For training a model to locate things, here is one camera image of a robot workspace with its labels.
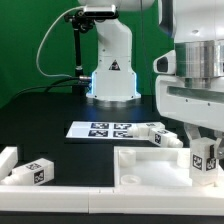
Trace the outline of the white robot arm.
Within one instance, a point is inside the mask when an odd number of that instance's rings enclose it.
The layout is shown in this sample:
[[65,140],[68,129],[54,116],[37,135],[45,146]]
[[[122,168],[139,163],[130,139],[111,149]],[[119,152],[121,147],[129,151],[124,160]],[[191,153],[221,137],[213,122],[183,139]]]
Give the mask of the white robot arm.
[[87,94],[99,101],[137,97],[133,34],[120,12],[158,5],[161,31],[173,49],[153,63],[159,113],[182,121],[195,144],[200,127],[214,131],[213,155],[224,159],[224,0],[78,0],[81,15],[96,24],[97,67]]

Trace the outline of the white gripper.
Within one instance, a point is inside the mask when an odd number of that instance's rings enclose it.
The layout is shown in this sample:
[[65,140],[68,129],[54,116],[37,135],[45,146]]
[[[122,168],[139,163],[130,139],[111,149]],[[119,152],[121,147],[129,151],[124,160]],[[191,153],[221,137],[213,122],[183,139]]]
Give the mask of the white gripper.
[[[224,132],[224,77],[214,78],[210,89],[185,88],[184,84],[179,77],[159,75],[156,105],[161,116],[185,122],[192,146],[201,138],[198,126]],[[224,138],[216,140],[215,150],[216,158],[224,159]]]

